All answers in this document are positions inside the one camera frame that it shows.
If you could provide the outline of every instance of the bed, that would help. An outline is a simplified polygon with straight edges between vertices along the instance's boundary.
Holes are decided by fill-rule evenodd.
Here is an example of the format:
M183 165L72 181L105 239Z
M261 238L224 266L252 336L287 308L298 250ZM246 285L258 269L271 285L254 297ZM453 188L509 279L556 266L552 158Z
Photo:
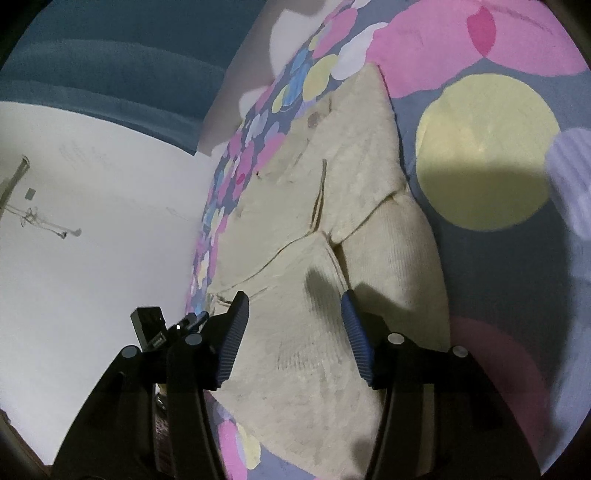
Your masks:
M452 343L473 352L546 471L591 407L591 72L538 1L343 0L230 139L187 311L206 307L251 177L294 119L366 63L384 78L401 166L437 241ZM234 480L313 478L208 405Z

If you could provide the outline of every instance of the yellow circle pattern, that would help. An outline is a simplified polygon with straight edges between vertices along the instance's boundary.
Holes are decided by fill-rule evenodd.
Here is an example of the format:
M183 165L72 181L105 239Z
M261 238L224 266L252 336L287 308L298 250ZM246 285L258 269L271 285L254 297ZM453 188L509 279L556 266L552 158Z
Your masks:
M308 50L314 51L316 48L316 44L318 43L320 33L317 33L310 39L310 44L308 45Z
M277 113L279 110L281 110L281 104L283 103L283 96L285 95L285 91L287 90L287 87L289 87L289 84L285 85L279 91L279 93L275 97L275 100L273 100L273 104L271 105L271 112Z
M242 441L246 468L254 470L256 466L261 463L261 444L239 423L236 423L236 428L238 430L238 435L240 435L240 440Z
M302 98L305 102L313 100L324 92L329 84L330 71L338 59L338 55L327 55L312 66L304 80Z
M550 107L525 83L498 74L464 77L421 117L419 185L454 225L516 225L548 200L544 156L559 132Z

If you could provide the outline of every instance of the mattress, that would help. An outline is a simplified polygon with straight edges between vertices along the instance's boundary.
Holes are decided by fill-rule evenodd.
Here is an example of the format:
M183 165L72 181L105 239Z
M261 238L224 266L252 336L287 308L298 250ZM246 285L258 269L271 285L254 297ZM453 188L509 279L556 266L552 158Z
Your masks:
M246 114L214 175L187 311L291 121L378 65L401 161L439 248L452 343L504 396L542 470L591 407L591 72L532 0L343 0ZM309 479L208 401L235 480Z

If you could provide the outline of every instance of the white wall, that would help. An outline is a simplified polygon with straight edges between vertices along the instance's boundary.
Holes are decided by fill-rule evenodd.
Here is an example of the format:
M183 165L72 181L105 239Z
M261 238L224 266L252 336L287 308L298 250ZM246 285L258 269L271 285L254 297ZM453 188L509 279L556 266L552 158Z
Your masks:
M10 204L78 238L0 219L0 407L44 463L123 346L129 314L184 314L215 164L119 125L0 102L0 181L26 155ZM36 189L25 200L28 188Z

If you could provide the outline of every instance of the blue wall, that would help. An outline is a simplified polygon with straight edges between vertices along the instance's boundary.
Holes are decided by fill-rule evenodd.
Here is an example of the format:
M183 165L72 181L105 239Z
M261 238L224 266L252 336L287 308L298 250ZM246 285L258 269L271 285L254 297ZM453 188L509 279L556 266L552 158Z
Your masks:
M0 70L0 100L110 120L190 153L265 0L53 0Z

